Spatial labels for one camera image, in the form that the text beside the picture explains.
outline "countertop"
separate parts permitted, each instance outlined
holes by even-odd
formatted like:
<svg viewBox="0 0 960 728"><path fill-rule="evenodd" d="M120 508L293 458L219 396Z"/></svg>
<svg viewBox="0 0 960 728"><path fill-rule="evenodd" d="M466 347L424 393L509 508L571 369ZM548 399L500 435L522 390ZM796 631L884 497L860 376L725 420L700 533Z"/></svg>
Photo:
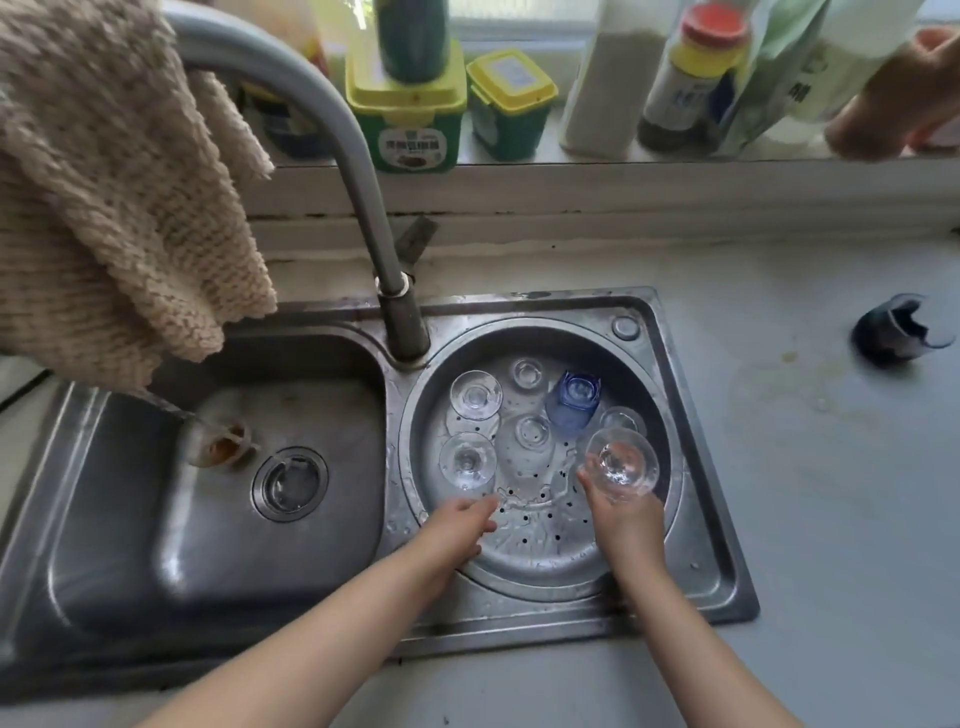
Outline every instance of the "countertop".
<svg viewBox="0 0 960 728"><path fill-rule="evenodd" d="M286 300L372 294L359 259L272 270ZM757 621L720 634L822 728L960 724L960 345L891 375L847 343L856 319L896 293L960 311L957 281L960 243L947 237L466 246L418 269L423 296L658 289L760 600ZM0 510L52 389L0 418ZM119 728L163 699L3 709L0 726ZM336 725L683 722L637 638L385 667Z"/></svg>

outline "red cap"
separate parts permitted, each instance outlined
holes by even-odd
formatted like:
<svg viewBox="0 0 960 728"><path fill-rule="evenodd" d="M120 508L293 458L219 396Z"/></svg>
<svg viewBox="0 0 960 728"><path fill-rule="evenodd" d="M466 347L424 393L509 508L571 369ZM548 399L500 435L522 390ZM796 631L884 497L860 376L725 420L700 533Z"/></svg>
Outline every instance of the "red cap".
<svg viewBox="0 0 960 728"><path fill-rule="evenodd" d="M735 48L747 38L749 26L736 8L723 3L700 3L684 13L684 37L705 48Z"/></svg>

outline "towel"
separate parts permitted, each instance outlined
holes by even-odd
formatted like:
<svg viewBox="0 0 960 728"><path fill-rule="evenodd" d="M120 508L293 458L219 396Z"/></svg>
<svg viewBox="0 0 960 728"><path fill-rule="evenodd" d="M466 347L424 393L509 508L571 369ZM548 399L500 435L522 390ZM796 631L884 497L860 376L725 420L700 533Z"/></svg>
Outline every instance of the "towel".
<svg viewBox="0 0 960 728"><path fill-rule="evenodd" d="M273 165L158 0L0 0L0 350L137 393L276 310L235 185Z"/></svg>

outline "person's right arm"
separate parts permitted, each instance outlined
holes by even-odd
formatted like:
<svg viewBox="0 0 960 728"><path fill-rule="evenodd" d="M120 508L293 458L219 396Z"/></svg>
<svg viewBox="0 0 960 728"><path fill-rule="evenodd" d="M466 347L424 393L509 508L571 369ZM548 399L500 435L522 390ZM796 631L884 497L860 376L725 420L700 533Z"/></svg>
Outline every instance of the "person's right arm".
<svg viewBox="0 0 960 728"><path fill-rule="evenodd" d="M577 472L597 544L636 611L646 642L689 728L796 728L802 724L721 640L667 571L663 507L653 494L611 503Z"/></svg>

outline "stainless steel sink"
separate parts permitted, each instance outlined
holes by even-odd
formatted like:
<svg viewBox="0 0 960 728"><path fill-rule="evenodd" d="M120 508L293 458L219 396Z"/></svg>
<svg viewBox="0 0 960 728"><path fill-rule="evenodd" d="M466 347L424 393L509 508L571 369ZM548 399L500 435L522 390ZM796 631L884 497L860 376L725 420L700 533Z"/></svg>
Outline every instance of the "stainless steel sink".
<svg viewBox="0 0 960 728"><path fill-rule="evenodd" d="M164 365L158 395L251 428L260 450L231 466L187 463L196 423L64 385L0 532L0 698L179 684L277 629L452 495L436 465L461 426L445 414L450 382L470 368L504 379L519 356L551 377L592 371L601 412L638 413L661 464L671 572L711 621L756 616L651 289L458 297L423 313L432 344L414 364L388 354L375 302L347 302L286 304L229 328L204 364ZM510 493L498 474L500 529L397 656L633 629L573 477L581 445L558 444ZM305 479L276 491L291 463Z"/></svg>

